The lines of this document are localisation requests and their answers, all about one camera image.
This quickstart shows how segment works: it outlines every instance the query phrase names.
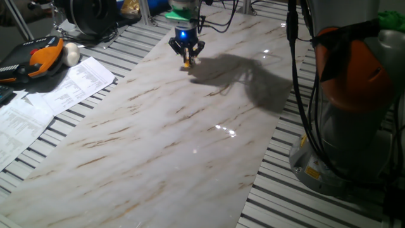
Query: orange robot part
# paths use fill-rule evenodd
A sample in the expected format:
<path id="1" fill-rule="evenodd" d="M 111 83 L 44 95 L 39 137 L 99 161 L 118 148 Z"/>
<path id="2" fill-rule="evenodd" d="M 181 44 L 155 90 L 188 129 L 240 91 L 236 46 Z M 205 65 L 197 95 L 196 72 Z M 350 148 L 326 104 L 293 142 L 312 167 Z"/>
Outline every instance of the orange robot part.
<path id="1" fill-rule="evenodd" d="M 326 28 L 319 35 L 333 30 L 337 28 Z M 316 67 L 320 77 L 329 54 L 330 51 L 321 44 L 315 47 Z M 395 96 L 392 81 L 363 41 L 351 42 L 347 69 L 337 70 L 341 71 L 337 78 L 321 83 L 323 92 L 335 107 L 352 113 L 364 113 L 392 102 Z"/>

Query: metal pole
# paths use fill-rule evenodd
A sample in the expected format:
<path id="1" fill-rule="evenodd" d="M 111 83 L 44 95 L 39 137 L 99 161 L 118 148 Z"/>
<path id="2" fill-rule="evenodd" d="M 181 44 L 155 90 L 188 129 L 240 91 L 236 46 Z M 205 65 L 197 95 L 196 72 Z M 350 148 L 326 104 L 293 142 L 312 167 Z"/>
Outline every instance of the metal pole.
<path id="1" fill-rule="evenodd" d="M 156 23 L 151 17 L 151 11 L 149 10 L 149 5 L 147 0 L 139 0 L 139 8 L 141 13 L 141 20 L 144 25 L 156 26 Z"/>
<path id="2" fill-rule="evenodd" d="M 3 0 L 3 2 L 6 6 L 6 9 L 11 13 L 15 26 L 17 27 L 23 39 L 25 41 L 34 40 L 34 36 L 25 23 L 24 18 L 21 16 L 21 13 L 15 5 L 14 0 Z"/>
<path id="3" fill-rule="evenodd" d="M 237 11 L 238 13 L 243 13 L 247 15 L 256 16 L 258 13 L 252 8 L 252 0 L 243 0 L 243 6 Z"/>
<path id="4" fill-rule="evenodd" d="M 251 8 L 251 3 L 252 3 L 252 0 L 244 0 L 243 1 L 243 6 L 242 6 L 242 13 L 243 14 L 249 14 L 249 10 Z"/>

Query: metal grating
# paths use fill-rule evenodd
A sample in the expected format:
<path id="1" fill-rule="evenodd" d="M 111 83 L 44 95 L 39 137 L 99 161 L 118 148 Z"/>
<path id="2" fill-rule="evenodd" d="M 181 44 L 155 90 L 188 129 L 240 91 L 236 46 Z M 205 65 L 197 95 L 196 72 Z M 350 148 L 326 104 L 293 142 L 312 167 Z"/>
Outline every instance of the metal grating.
<path id="1" fill-rule="evenodd" d="M 213 6 L 223 8 L 222 3 L 213 3 Z M 231 10 L 232 4 L 225 1 L 225 7 Z M 287 15 L 287 5 L 275 1 L 257 2 L 253 8 L 258 16 L 283 22 Z M 163 15 L 155 16 L 155 20 L 159 23 L 157 27 L 132 25 L 106 50 L 82 49 L 82 61 L 93 56 L 113 72 L 117 80 L 55 117 L 40 138 L 0 172 L 0 203 L 171 29 Z M 301 15 L 299 23 L 304 25 Z M 314 77 L 315 54 L 310 49 L 299 71 L 303 102 L 307 105 Z M 382 129 L 391 130 L 392 114 L 390 110 Z M 301 184 L 290 170 L 288 155 L 292 143 L 303 132 L 291 91 L 236 228 L 402 226 L 399 220 L 381 216 L 381 195 L 346 202 L 320 195 Z"/>

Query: yellow label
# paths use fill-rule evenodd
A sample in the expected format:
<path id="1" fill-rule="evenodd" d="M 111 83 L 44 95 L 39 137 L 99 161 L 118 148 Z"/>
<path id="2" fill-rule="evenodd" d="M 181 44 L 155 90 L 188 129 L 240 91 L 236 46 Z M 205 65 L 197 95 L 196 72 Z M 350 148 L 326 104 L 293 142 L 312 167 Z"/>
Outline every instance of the yellow label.
<path id="1" fill-rule="evenodd" d="M 316 171 L 315 169 L 313 169 L 313 168 L 311 168 L 311 167 L 306 167 L 306 170 L 305 170 L 305 172 L 308 174 L 308 175 L 310 175 L 310 176 L 312 176 L 313 178 L 315 178 L 316 180 L 318 180 L 319 179 L 319 172 L 318 171 Z"/>
<path id="2" fill-rule="evenodd" d="M 306 143 L 306 134 L 303 135 L 303 137 L 301 138 L 301 145 L 300 145 L 300 148 L 302 148 L 302 147 L 305 145 L 305 143 Z"/>

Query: yellow object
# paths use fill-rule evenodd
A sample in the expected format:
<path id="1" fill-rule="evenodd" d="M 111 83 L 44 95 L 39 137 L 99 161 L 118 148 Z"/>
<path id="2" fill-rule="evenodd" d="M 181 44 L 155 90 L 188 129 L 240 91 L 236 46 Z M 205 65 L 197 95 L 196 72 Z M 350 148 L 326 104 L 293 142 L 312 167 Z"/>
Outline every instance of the yellow object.
<path id="1" fill-rule="evenodd" d="M 306 167 L 305 172 L 306 172 L 308 175 L 310 175 L 310 176 L 312 176 L 313 178 L 315 178 L 316 180 L 319 179 L 320 173 L 319 173 L 318 171 L 316 171 L 315 169 L 313 169 L 313 168 L 311 168 L 311 167 L 308 166 L 308 167 Z"/>
<path id="2" fill-rule="evenodd" d="M 139 0 L 124 0 L 121 13 L 129 19 L 140 18 Z"/>
<path id="3" fill-rule="evenodd" d="M 305 142 L 306 142 L 306 134 L 303 135 L 303 137 L 301 138 L 301 145 L 300 145 L 300 148 L 302 148 L 302 147 L 305 145 Z"/>

